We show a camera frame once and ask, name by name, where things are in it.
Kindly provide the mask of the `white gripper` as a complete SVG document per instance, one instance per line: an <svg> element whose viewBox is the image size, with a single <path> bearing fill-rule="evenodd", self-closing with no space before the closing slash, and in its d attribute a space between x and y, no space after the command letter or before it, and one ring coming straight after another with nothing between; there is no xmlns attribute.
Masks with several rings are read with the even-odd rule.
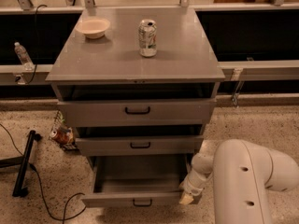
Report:
<svg viewBox="0 0 299 224"><path fill-rule="evenodd" d="M212 171L199 172L191 169L180 184L183 192L180 196L179 203L182 205L191 204L194 197L199 196L204 190L205 184L212 177Z"/></svg>

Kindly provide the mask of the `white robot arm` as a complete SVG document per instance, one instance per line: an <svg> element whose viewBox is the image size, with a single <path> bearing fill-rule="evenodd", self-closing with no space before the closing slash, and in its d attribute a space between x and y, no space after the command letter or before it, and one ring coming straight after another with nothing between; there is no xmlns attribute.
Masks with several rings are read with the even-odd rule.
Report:
<svg viewBox="0 0 299 224"><path fill-rule="evenodd" d="M179 202L192 203L208 180L213 181L215 224L272 224L266 192L296 188L299 165L280 151L231 139L213 156L192 157Z"/></svg>

